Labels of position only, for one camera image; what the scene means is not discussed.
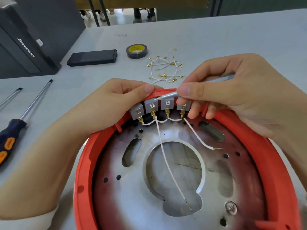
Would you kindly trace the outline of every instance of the left hand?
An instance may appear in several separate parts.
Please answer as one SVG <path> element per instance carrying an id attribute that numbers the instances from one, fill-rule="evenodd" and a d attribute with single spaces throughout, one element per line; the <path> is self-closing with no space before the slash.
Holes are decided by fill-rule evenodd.
<path id="1" fill-rule="evenodd" d="M 91 134 L 117 123 L 133 105 L 160 86 L 142 81 L 110 79 L 87 96 L 63 117 L 78 125 L 78 130 Z"/>

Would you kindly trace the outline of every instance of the table surface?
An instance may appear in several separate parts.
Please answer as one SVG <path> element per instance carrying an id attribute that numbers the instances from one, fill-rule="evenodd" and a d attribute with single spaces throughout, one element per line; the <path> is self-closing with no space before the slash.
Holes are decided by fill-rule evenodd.
<path id="1" fill-rule="evenodd" d="M 0 168 L 0 185 L 10 175 L 16 163 L 25 156 L 29 146 L 53 121 L 110 78 L 151 82 L 148 79 L 148 57 L 164 57 L 170 48 L 178 49 L 173 54 L 183 65 L 178 75 L 187 76 L 207 59 L 253 52 L 262 55 L 287 79 L 307 92 L 306 16 L 307 9 L 298 9 L 86 28 L 62 60 L 62 68 L 56 75 L 0 80 L 0 100 L 4 100 L 17 88 L 24 88 L 0 109 L 0 129 L 4 129 L 12 118 L 21 116 L 48 80 L 53 79 L 48 91 L 27 116 L 27 129 L 22 132 L 13 156 Z M 138 60 L 127 57 L 126 48 L 136 43 L 147 45 L 147 57 Z M 116 63 L 83 67 L 69 67 L 66 64 L 74 52 L 107 49 L 117 49 Z M 164 88 L 176 88 L 182 80 L 179 78 L 173 83 L 160 81 L 157 84 Z M 302 219 L 307 219 L 304 211 L 306 192 L 279 148 L 278 151 L 294 183 Z M 75 229 L 72 194 L 80 152 L 50 229 Z"/>

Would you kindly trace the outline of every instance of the computer tower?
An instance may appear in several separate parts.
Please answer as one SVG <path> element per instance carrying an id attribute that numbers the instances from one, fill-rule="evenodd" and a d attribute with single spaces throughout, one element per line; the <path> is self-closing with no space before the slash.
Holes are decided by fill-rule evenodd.
<path id="1" fill-rule="evenodd" d="M 56 74 L 84 29 L 74 0 L 0 0 L 0 79 Z"/>

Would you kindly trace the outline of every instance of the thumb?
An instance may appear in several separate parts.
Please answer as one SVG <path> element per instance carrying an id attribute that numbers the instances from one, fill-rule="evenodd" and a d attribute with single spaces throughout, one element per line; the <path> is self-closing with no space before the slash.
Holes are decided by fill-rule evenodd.
<path id="1" fill-rule="evenodd" d="M 154 91 L 154 86 L 147 84 L 137 87 L 130 92 L 126 93 L 127 104 L 132 107 L 134 104 L 142 101 L 144 98 L 148 97 Z"/>
<path id="2" fill-rule="evenodd" d="M 218 102 L 229 105 L 233 94 L 233 80 L 219 82 L 189 82 L 181 84 L 177 93 L 180 97 Z"/>

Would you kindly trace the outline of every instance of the screwdriver handle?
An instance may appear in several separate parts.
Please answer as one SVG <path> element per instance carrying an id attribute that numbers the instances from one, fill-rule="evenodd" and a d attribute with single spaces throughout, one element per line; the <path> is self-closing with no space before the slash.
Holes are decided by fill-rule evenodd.
<path id="1" fill-rule="evenodd" d="M 21 119 L 12 119 L 7 128 L 0 132 L 0 165 L 10 156 L 20 131 L 26 125 Z"/>

